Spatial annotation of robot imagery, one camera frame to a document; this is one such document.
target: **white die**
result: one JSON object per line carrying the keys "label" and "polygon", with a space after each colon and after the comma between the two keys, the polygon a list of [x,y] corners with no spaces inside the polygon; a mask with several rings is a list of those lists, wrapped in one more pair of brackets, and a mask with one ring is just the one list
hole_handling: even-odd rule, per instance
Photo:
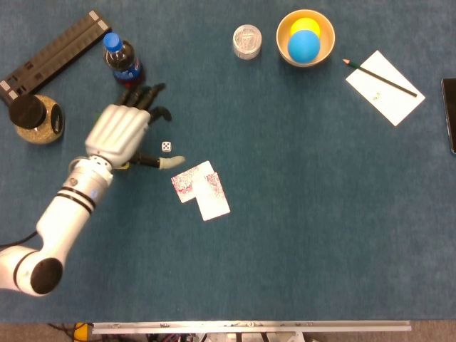
{"label": "white die", "polygon": [[171,142],[170,141],[162,142],[162,151],[163,152],[171,152]]}

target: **bowl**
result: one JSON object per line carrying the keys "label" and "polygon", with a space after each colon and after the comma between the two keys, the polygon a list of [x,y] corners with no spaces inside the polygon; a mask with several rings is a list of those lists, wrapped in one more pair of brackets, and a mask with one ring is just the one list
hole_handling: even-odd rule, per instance
{"label": "bowl", "polygon": [[[291,59],[290,54],[288,53],[288,41],[290,39],[291,25],[293,25],[293,23],[300,18],[312,18],[319,24],[321,29],[320,52],[318,52],[317,57],[309,63],[295,62]],[[277,48],[279,48],[279,52],[285,61],[293,66],[306,68],[322,62],[329,56],[334,48],[334,43],[336,42],[336,33],[334,32],[334,27],[331,22],[323,14],[317,11],[312,11],[311,9],[299,9],[298,11],[287,14],[282,19],[279,27],[277,27],[276,42]]]}

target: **blue ball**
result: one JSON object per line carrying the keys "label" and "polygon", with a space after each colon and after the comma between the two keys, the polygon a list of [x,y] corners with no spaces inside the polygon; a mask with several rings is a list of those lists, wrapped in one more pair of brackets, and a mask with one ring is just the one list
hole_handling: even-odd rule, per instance
{"label": "blue ball", "polygon": [[288,42],[288,53],[293,61],[309,63],[320,51],[320,39],[312,31],[297,31]]}

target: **paper sheet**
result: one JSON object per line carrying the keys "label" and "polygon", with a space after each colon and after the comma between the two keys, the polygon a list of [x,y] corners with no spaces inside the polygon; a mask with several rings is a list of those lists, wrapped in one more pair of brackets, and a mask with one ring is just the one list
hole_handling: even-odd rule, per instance
{"label": "paper sheet", "polygon": [[397,126],[424,99],[415,88],[380,51],[373,53],[361,66],[414,93],[417,97],[403,92],[377,78],[356,70],[347,77],[349,82],[367,101],[377,108],[394,126]]}

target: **jar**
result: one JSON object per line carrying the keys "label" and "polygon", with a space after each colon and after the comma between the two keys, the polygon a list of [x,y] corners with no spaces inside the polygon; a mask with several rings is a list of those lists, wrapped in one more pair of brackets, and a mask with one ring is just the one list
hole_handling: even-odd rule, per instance
{"label": "jar", "polygon": [[17,134],[32,144],[52,143],[63,133],[61,107],[44,95],[20,95],[9,106],[9,118]]}

